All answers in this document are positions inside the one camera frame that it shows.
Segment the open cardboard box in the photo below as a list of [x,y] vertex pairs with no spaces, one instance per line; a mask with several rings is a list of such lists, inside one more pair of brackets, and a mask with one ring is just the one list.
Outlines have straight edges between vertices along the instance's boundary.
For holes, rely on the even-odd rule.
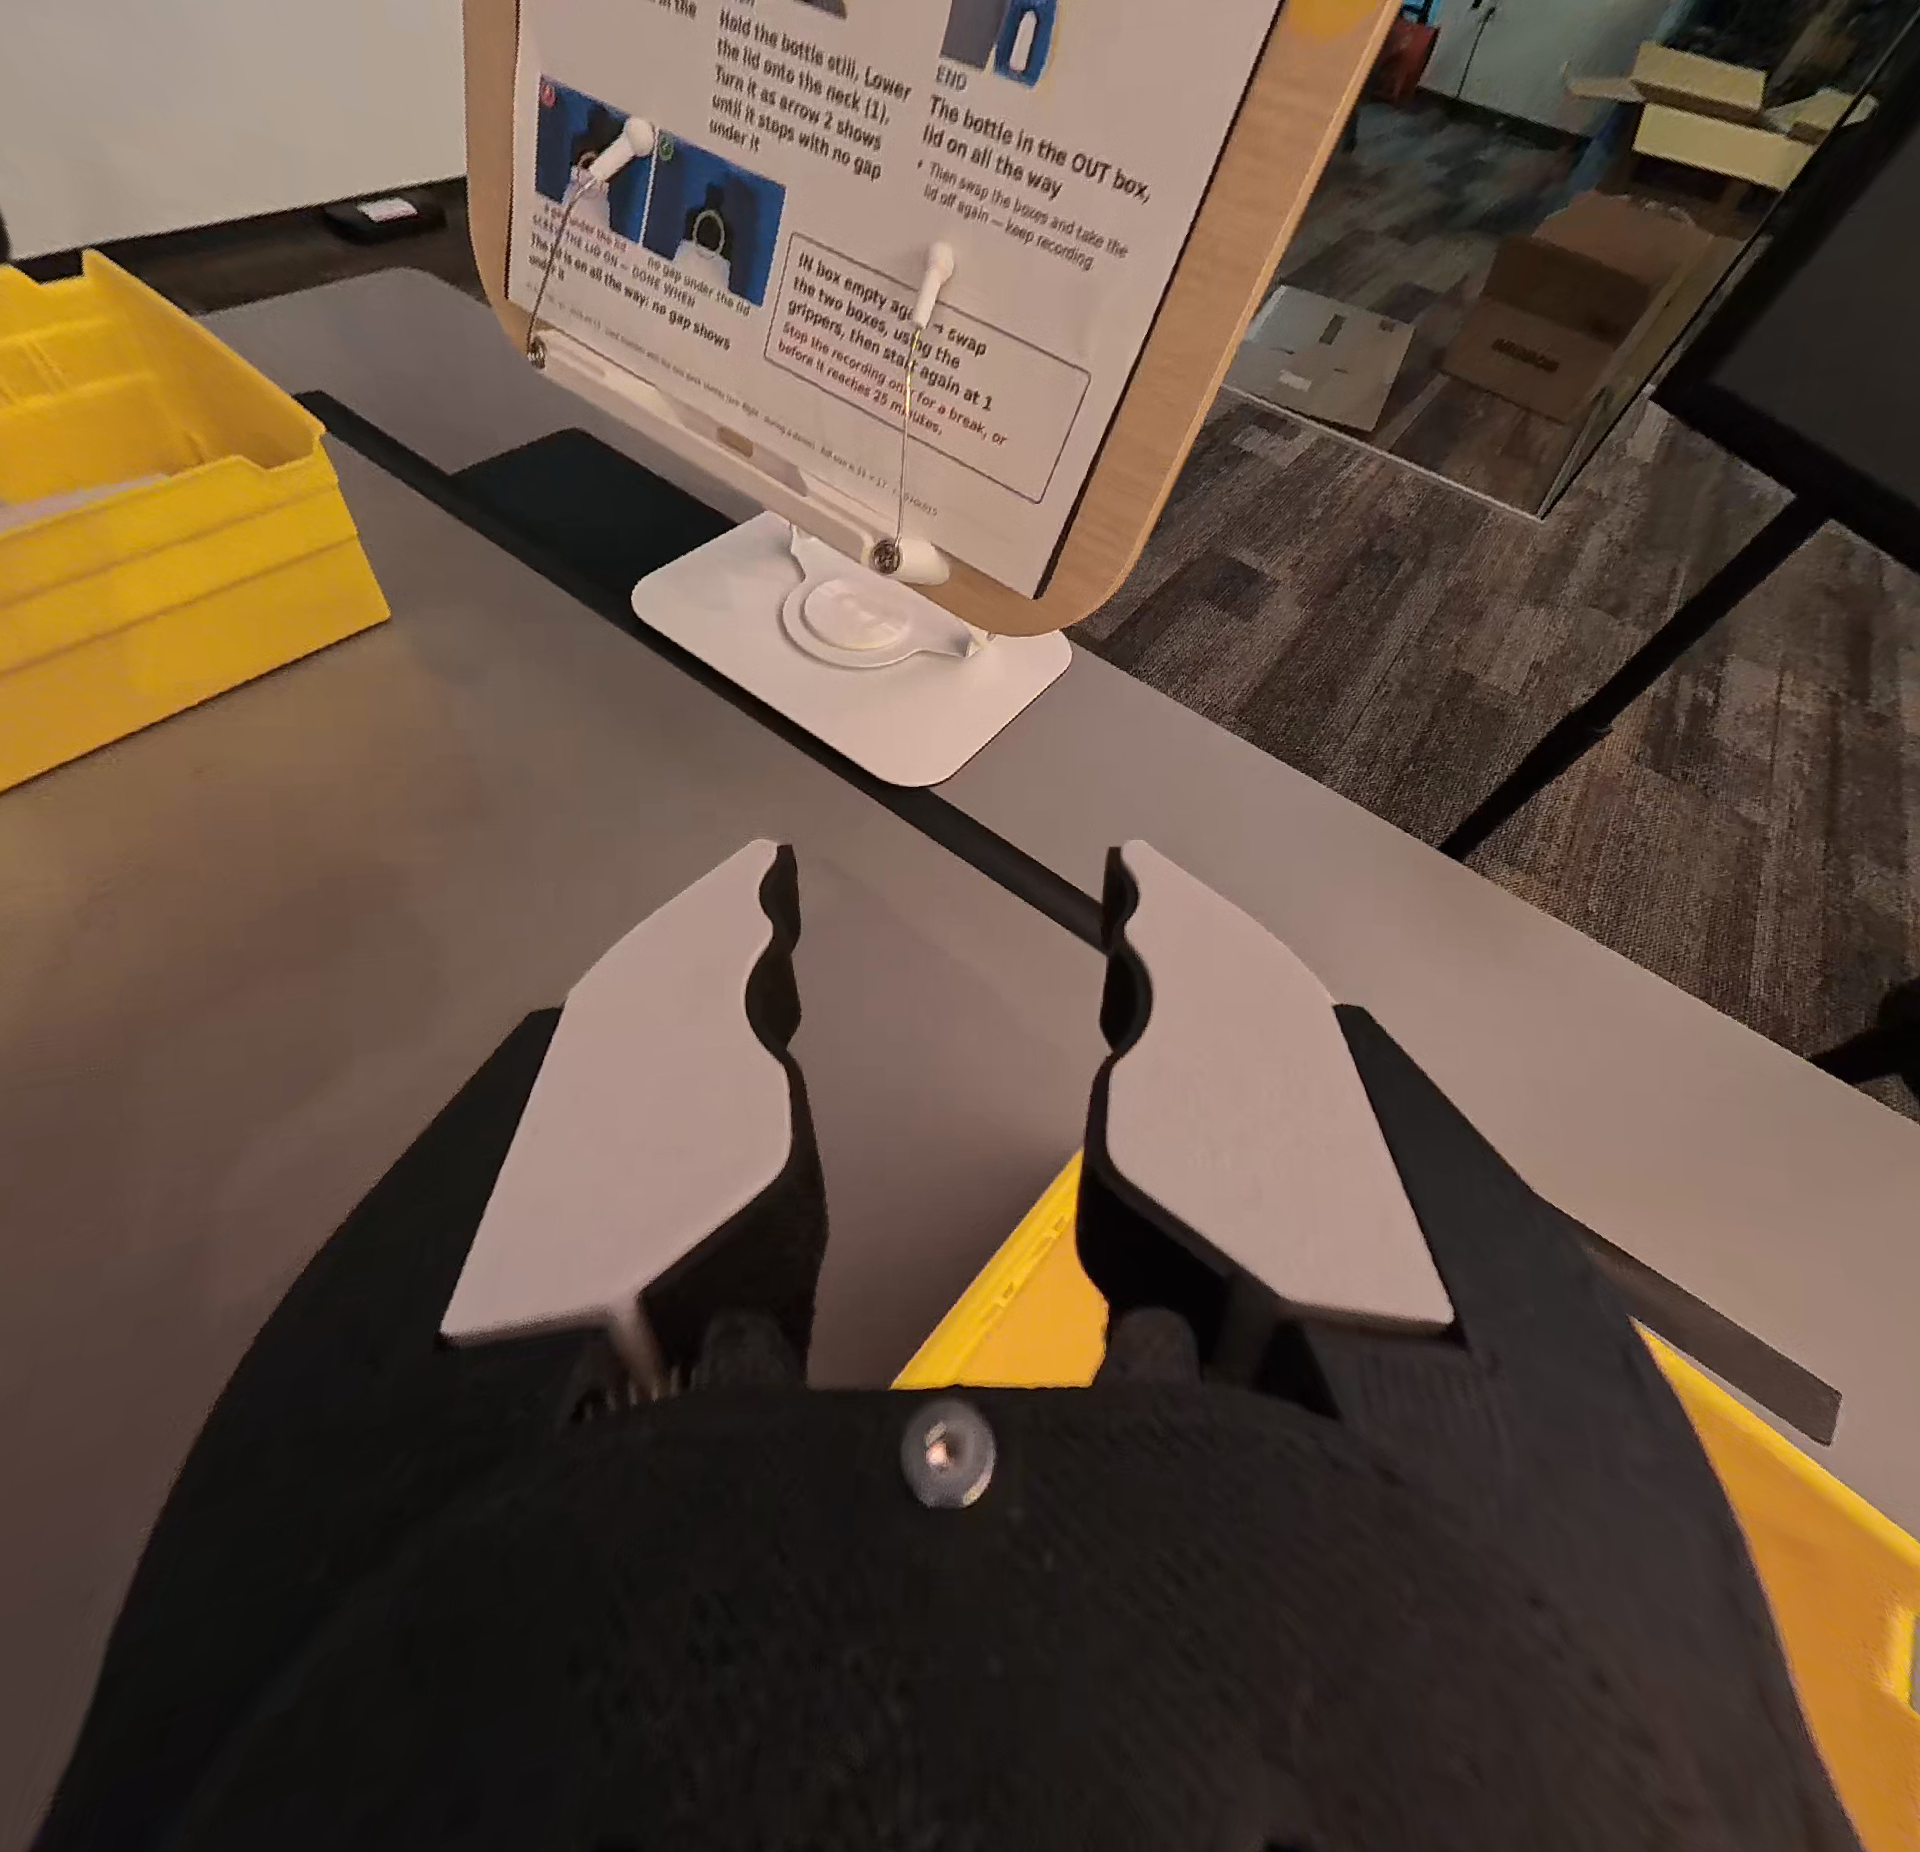
[[1868,121],[1879,95],[1815,88],[1774,99],[1759,68],[1672,44],[1640,41],[1617,76],[1566,76],[1569,101],[1621,109],[1627,132],[1609,162],[1613,190],[1644,184],[1653,166],[1699,176],[1721,207],[1749,193],[1783,193],[1836,130]]

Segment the white floor board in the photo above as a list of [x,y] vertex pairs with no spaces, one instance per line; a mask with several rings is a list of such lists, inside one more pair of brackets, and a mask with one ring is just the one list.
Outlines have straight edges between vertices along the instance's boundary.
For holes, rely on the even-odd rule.
[[1369,434],[1412,343],[1406,321],[1279,284],[1251,319],[1223,391]]

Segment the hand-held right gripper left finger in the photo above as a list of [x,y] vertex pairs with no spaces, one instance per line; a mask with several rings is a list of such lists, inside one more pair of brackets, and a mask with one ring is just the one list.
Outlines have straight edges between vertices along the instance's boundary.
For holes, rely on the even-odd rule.
[[793,1039],[799,857],[756,837],[572,987],[443,1309],[443,1339],[604,1333],[641,1388],[726,1313],[808,1368],[829,1241]]

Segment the wooden edged instruction board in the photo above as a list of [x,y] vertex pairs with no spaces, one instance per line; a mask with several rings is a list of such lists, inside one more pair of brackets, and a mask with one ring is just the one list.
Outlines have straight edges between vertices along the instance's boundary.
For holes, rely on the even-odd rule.
[[1139,563],[1400,0],[461,0],[521,358],[991,634]]

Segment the brown cardboard box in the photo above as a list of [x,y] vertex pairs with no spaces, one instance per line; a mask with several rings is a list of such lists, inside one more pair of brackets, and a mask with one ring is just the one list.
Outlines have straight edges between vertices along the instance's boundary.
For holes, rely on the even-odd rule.
[[1738,255],[1686,212],[1584,192],[1502,241],[1438,368],[1549,423],[1581,423]]

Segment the yellow plastic bin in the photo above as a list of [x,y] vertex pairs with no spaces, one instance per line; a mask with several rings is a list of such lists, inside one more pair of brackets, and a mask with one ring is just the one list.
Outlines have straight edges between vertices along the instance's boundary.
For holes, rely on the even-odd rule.
[[3,789],[390,622],[324,426],[98,251],[3,272]]
[[[1080,1153],[1054,1175],[896,1377],[1090,1384],[1106,1302],[1079,1264]],[[1917,1539],[1640,1325],[1732,1503],[1792,1688],[1864,1848],[1918,1846]]]

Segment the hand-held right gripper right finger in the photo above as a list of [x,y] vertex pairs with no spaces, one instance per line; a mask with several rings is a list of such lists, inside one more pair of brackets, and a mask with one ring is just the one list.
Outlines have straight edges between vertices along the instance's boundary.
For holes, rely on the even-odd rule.
[[1109,1337],[1167,1313],[1208,1373],[1286,1328],[1436,1340],[1450,1290],[1308,964],[1146,842],[1109,848],[1079,1262]]

